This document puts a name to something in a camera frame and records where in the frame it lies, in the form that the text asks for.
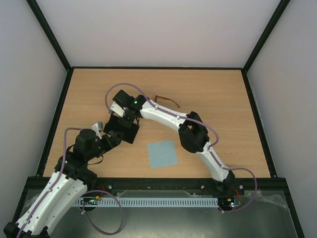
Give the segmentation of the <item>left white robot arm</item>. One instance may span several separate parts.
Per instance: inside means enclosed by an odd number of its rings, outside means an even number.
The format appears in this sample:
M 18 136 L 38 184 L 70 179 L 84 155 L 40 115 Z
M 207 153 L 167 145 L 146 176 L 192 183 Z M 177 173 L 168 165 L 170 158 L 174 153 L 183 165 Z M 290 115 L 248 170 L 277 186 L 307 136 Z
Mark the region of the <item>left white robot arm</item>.
M 76 200 L 86 193 L 97 193 L 97 174 L 88 162 L 118 146 L 122 134 L 111 131 L 100 135 L 97 130 L 82 129 L 75 142 L 64 147 L 47 185 L 31 207 L 3 232 L 8 238 L 48 238 Z

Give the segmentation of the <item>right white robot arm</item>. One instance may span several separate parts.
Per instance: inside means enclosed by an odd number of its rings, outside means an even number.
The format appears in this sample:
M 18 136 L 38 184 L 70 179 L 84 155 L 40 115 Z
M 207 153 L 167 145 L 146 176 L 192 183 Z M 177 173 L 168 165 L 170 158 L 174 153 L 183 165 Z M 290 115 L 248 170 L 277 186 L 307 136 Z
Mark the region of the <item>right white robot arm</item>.
M 189 114 L 173 111 L 157 104 L 144 95 L 136 98 L 120 90 L 110 107 L 109 130 L 123 133 L 123 140 L 132 144 L 139 130 L 139 119 L 150 119 L 178 132 L 181 146 L 188 152 L 200 156 L 221 194 L 233 189 L 235 175 L 225 168 L 224 163 L 213 151 L 207 126 L 200 116 L 191 111 Z

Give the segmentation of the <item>black glasses case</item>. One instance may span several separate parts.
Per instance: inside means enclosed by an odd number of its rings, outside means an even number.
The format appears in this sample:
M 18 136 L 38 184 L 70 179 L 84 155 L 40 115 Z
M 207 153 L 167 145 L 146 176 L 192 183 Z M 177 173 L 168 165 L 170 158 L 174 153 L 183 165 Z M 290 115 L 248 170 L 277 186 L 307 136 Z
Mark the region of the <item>black glasses case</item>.
M 104 126 L 103 132 L 107 134 L 110 134 L 110 131 L 121 133 L 123 141 L 133 144 L 139 127 L 138 124 L 132 121 L 111 114 L 109 121 Z

